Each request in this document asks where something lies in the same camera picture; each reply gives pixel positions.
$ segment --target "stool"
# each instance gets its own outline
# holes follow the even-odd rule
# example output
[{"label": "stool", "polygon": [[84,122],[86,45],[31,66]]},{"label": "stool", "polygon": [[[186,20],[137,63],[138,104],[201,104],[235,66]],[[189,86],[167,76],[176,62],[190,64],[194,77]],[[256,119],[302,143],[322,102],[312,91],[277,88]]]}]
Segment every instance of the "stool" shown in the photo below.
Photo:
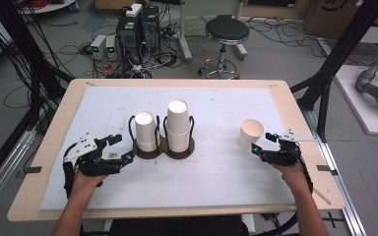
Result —
[{"label": "stool", "polygon": [[248,38],[249,28],[233,18],[215,18],[207,22],[205,33],[213,41],[222,43],[222,47],[219,57],[206,60],[198,74],[209,79],[239,79],[234,63],[224,58],[225,46],[243,43]]}]

